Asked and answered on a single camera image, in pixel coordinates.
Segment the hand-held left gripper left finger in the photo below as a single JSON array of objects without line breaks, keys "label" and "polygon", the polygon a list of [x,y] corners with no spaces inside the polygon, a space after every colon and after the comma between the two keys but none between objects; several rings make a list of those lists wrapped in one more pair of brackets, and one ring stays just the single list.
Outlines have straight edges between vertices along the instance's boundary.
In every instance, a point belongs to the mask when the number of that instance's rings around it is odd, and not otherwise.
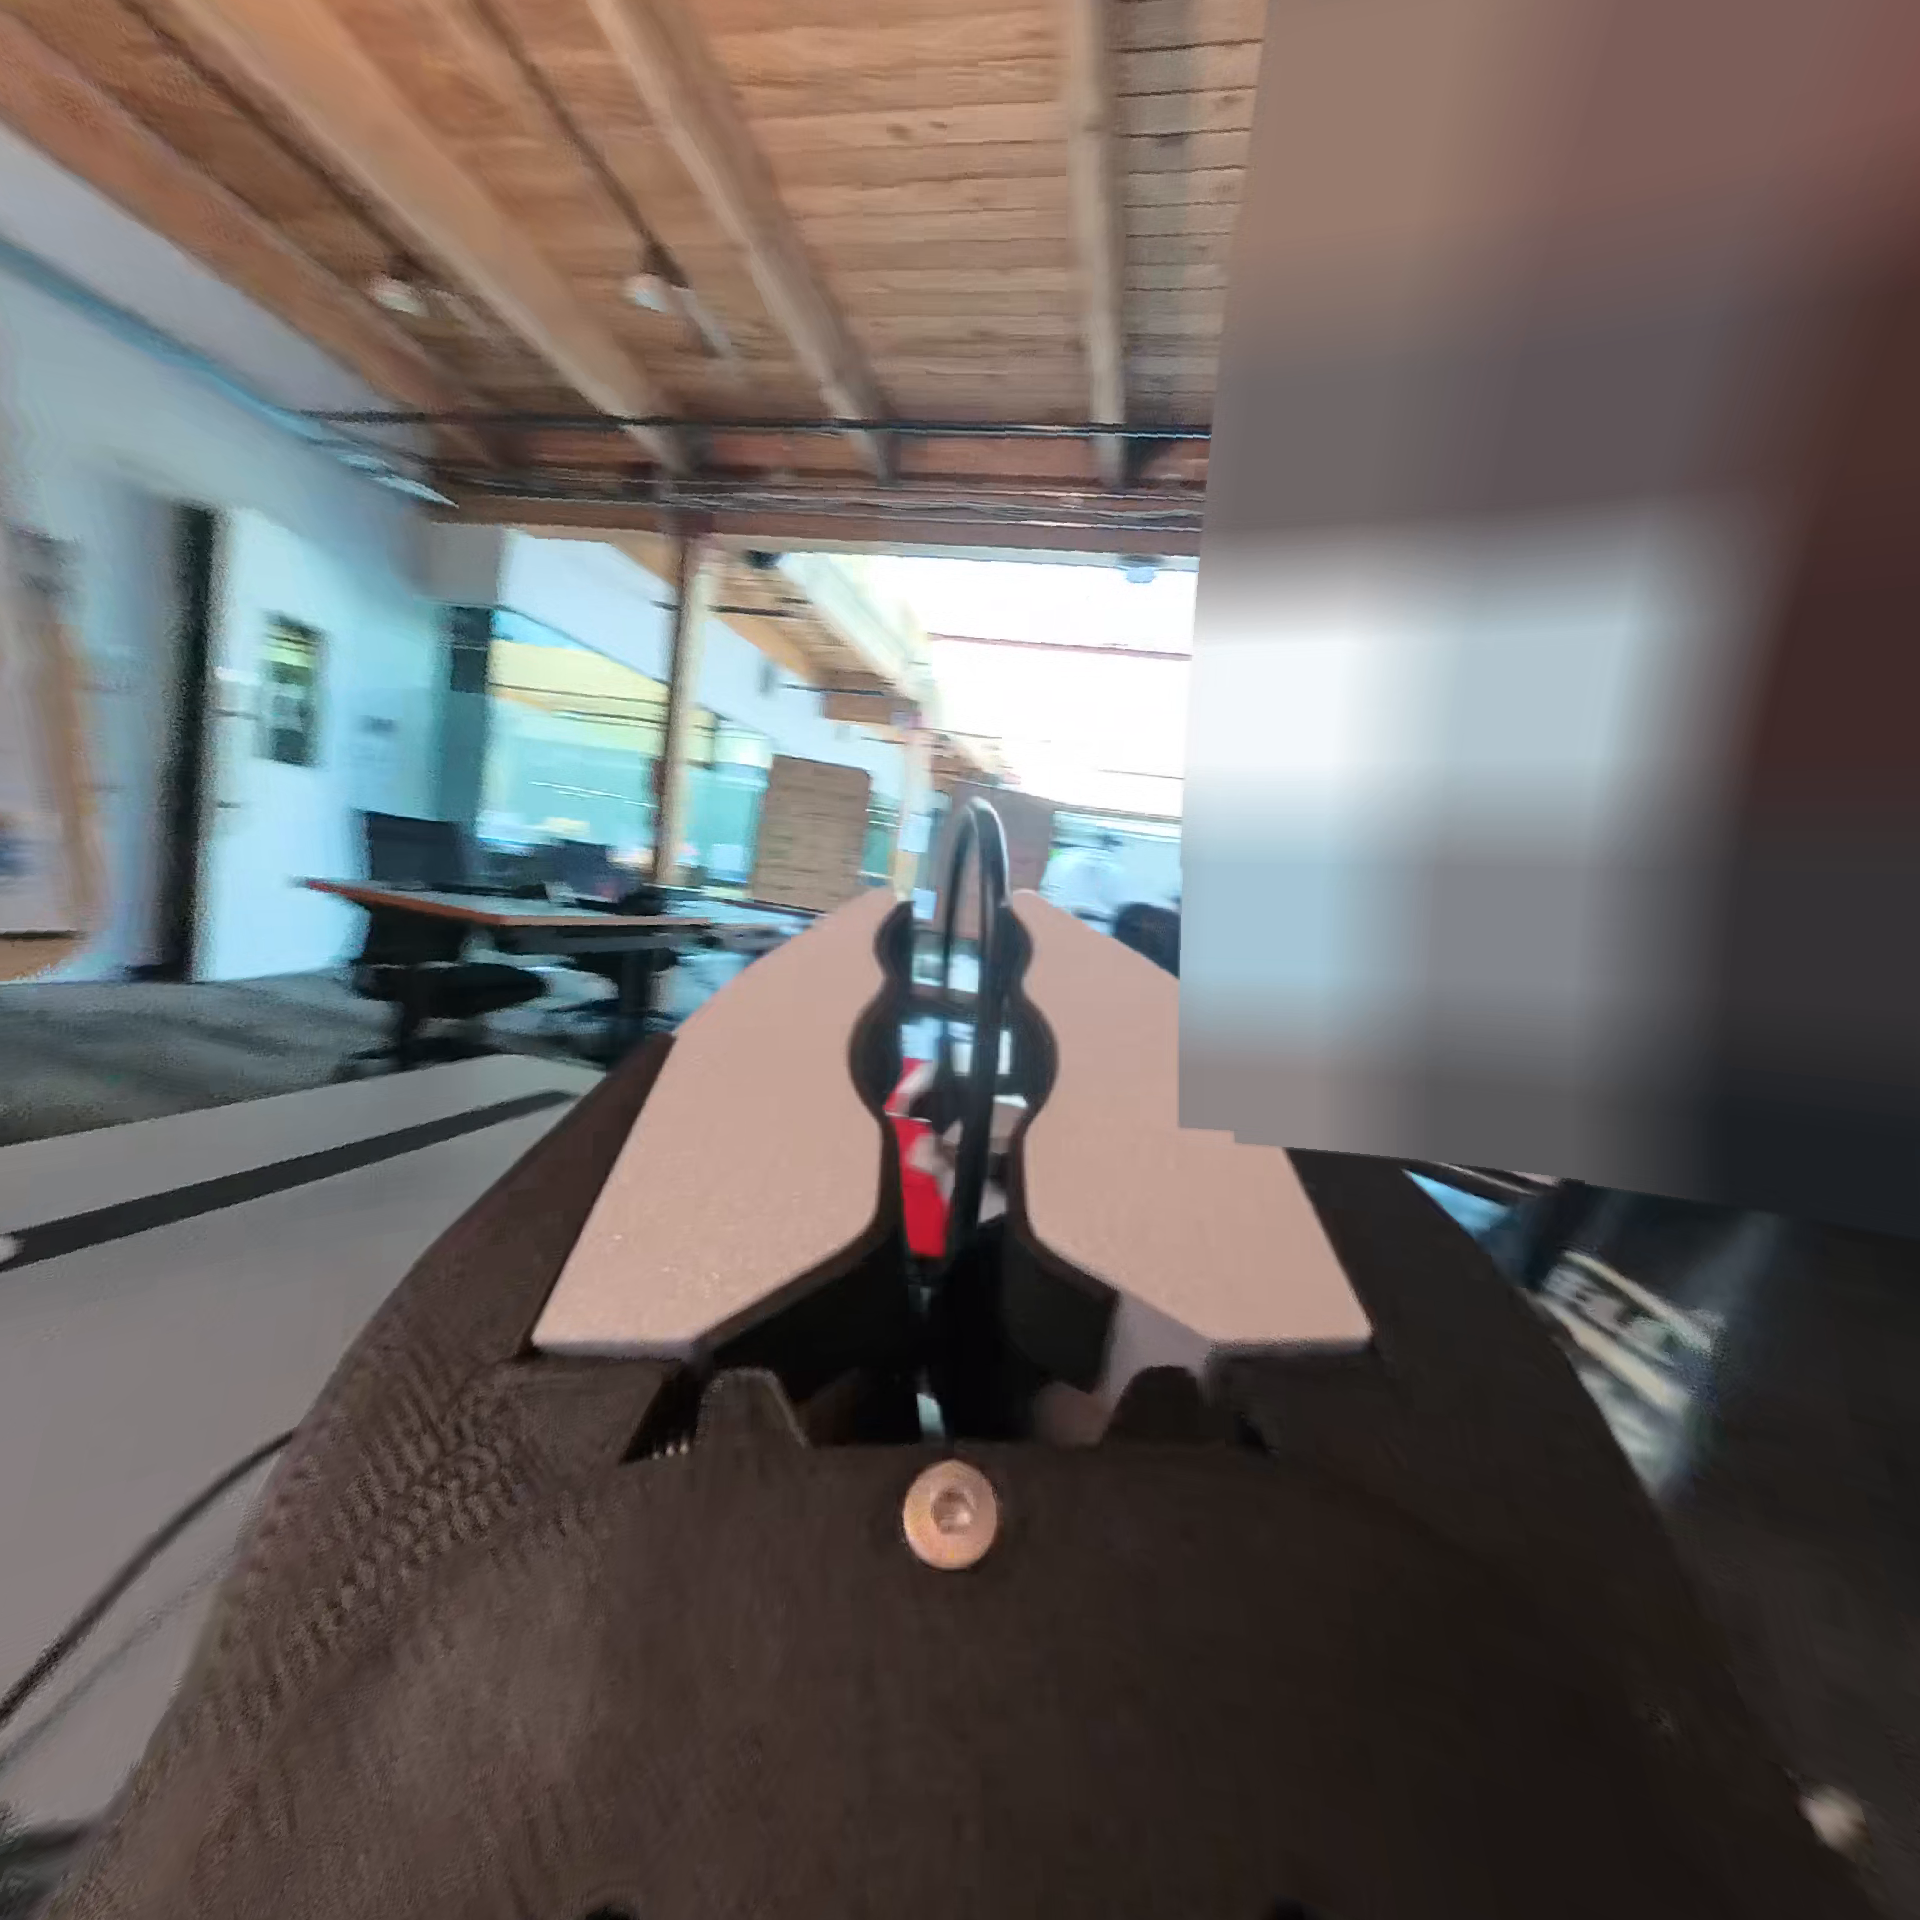
[{"label": "hand-held left gripper left finger", "polygon": [[535,1322],[540,1354],[714,1355],[879,1221],[889,1134],[853,1060],[901,907],[835,907],[679,1026]]}]

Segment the person's black printed shirt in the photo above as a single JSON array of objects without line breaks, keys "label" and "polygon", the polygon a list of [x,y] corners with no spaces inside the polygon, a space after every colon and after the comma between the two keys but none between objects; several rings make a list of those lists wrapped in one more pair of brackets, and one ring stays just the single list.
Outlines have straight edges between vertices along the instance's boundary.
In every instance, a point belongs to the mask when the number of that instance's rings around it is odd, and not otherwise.
[{"label": "person's black printed shirt", "polygon": [[1410,1172],[1533,1302],[1665,1510],[1804,1812],[1918,1916],[1915,1238]]}]

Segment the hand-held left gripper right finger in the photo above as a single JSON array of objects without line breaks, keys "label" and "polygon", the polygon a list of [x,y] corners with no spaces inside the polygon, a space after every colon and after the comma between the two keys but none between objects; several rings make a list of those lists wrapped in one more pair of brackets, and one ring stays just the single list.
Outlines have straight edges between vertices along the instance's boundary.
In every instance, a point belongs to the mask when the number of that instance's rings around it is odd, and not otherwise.
[{"label": "hand-held left gripper right finger", "polygon": [[1007,1156],[1007,1336],[1060,1412],[1233,1361],[1365,1354],[1373,1324],[1290,1156],[1179,1121],[1179,982],[1033,891],[1015,1009],[1044,1090]]}]

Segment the wooden desk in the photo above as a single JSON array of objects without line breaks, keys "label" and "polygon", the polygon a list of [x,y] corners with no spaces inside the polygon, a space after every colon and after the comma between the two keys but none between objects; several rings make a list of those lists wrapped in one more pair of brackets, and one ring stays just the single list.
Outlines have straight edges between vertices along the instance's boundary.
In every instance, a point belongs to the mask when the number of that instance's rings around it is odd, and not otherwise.
[{"label": "wooden desk", "polygon": [[603,902],[554,902],[484,893],[398,893],[369,881],[305,878],[308,893],[358,907],[414,907],[467,922],[470,938],[487,938],[510,955],[545,955],[566,963],[606,958],[618,965],[607,1033],[615,1042],[637,1042],[667,1029],[657,1009],[657,986],[644,961],[708,948],[725,953],[769,953],[793,928],[769,918],[710,918],[691,915],[620,915]]}]

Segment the black office chair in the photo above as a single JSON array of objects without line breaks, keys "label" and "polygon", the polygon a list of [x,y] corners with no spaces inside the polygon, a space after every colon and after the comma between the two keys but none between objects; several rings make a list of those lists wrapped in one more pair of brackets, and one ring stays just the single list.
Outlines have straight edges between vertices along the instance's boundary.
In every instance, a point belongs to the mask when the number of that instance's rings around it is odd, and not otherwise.
[{"label": "black office chair", "polygon": [[[380,810],[358,813],[369,881],[398,893],[460,893],[470,882],[463,830]],[[545,996],[527,968],[470,958],[474,925],[414,907],[365,907],[364,942],[348,968],[353,993],[391,1016],[381,1042],[342,1062],[341,1077],[452,1065],[491,1050],[489,1020]]]}]

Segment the cardboard box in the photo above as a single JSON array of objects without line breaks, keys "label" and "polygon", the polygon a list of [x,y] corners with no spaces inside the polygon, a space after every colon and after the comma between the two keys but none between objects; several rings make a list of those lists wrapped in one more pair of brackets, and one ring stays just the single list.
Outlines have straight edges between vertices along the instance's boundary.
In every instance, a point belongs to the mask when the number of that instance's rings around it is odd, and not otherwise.
[{"label": "cardboard box", "polygon": [[987,803],[1001,827],[1007,891],[1038,891],[1053,845],[1053,800],[999,785],[987,789]]}]

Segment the framed wall notice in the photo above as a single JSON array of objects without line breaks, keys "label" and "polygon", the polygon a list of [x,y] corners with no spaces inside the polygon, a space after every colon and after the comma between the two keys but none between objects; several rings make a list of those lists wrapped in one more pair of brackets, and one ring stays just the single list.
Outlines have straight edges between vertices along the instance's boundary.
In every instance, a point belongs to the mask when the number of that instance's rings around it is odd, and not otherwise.
[{"label": "framed wall notice", "polygon": [[257,651],[257,754],[278,766],[319,766],[325,715],[325,665],[329,638],[323,628],[270,612]]}]

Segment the red plastic bin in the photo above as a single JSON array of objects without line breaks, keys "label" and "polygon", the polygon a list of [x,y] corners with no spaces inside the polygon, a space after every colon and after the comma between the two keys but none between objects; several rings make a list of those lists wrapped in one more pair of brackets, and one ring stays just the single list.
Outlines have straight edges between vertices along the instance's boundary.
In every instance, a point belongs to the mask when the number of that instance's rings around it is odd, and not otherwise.
[{"label": "red plastic bin", "polygon": [[[957,1121],[937,1128],[934,1060],[908,1060],[886,1094],[885,1113],[895,1137],[902,1190],[902,1230],[910,1252],[927,1264],[946,1260]],[[1001,1090],[994,1099],[991,1147],[979,1224],[1006,1212],[1006,1168],[1012,1138],[1027,1118],[1027,1099]]]}]

